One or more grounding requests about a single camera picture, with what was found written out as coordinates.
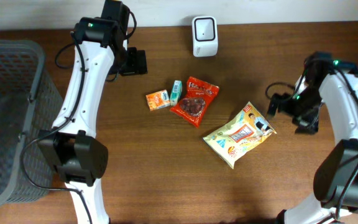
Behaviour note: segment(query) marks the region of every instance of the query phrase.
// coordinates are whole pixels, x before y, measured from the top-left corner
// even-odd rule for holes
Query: plastic container
[[[44,51],[35,42],[0,40],[0,206],[48,193],[31,186],[19,167],[24,145],[40,129],[50,129],[63,103],[44,64]],[[52,171],[36,144],[24,160],[36,183],[51,185]]]

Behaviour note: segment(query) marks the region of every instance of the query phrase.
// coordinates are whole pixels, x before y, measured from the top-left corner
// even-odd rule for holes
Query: brown candy picture
[[[180,103],[180,108],[191,116],[198,116],[205,107],[205,100],[199,98],[185,98]]]

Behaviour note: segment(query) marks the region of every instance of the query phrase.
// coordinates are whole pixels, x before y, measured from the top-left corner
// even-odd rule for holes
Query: orange package
[[[171,105],[168,92],[166,90],[158,91],[146,96],[150,111],[165,108]]]
[[[190,77],[187,80],[186,96],[171,111],[198,128],[208,105],[218,92],[219,87]]]

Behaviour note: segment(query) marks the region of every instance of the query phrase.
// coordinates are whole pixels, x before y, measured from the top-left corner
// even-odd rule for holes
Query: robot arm
[[[277,223],[331,223],[335,206],[358,164],[358,104],[351,96],[344,76],[358,98],[358,69],[353,63],[333,61],[330,54],[315,53],[306,59],[308,74],[298,80],[301,88],[293,96],[274,95],[268,114],[275,110],[293,117],[296,133],[314,134],[318,130],[318,110],[322,102],[328,108],[335,136],[335,148],[314,177],[314,193],[299,206],[282,211]],[[358,213],[358,174],[345,194],[341,216]]]
[[[73,34],[77,43],[73,73],[53,128],[67,123],[71,113],[75,113],[57,133],[39,133],[48,136],[38,145],[51,170],[59,174],[67,188],[82,192],[84,202],[71,192],[79,224],[109,223],[101,189],[108,150],[95,139],[96,115],[106,77],[147,73],[144,50],[127,49],[127,39],[132,35],[127,35],[130,14],[133,16],[122,2],[106,0],[101,17],[84,17],[77,23]]]

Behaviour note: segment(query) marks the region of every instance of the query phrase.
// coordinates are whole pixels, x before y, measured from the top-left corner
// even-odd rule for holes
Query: small orange packet
[[[150,111],[158,110],[171,105],[168,92],[166,90],[161,90],[156,93],[146,95],[146,99]]]

